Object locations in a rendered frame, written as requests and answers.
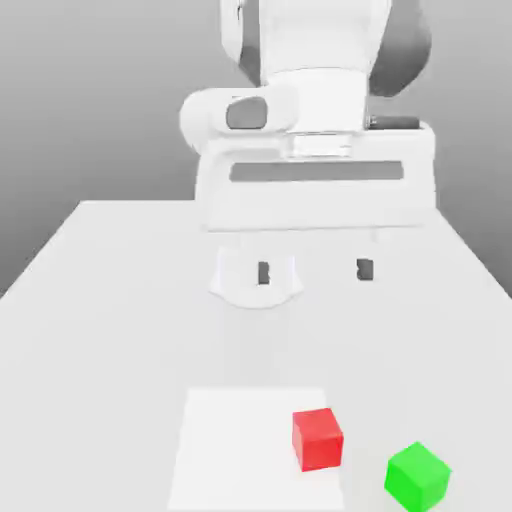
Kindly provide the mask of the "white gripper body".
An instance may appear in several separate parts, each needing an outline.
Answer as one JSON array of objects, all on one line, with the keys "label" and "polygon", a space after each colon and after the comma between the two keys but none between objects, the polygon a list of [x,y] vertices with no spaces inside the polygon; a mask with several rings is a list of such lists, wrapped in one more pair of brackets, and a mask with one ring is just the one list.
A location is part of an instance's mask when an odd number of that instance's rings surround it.
[{"label": "white gripper body", "polygon": [[[332,134],[246,134],[219,138],[203,150],[195,200],[201,226],[212,232],[418,226],[436,209],[435,134],[412,130]],[[400,179],[317,179],[233,182],[237,163],[398,163]]]}]

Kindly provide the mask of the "small red cube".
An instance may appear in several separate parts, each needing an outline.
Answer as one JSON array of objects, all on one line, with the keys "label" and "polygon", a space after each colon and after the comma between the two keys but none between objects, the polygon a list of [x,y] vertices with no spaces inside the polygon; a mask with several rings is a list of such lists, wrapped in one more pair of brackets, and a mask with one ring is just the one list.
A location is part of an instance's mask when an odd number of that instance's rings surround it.
[{"label": "small red cube", "polygon": [[302,472],[340,467],[344,434],[331,408],[292,414],[292,446]]}]

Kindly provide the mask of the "small green cube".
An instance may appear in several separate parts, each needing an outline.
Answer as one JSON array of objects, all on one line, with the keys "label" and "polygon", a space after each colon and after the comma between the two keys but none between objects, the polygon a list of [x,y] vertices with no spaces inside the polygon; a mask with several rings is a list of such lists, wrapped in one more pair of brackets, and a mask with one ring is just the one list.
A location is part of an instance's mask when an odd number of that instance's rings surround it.
[{"label": "small green cube", "polygon": [[444,461],[415,442],[389,459],[384,489],[407,512],[428,512],[444,498],[451,474]]}]

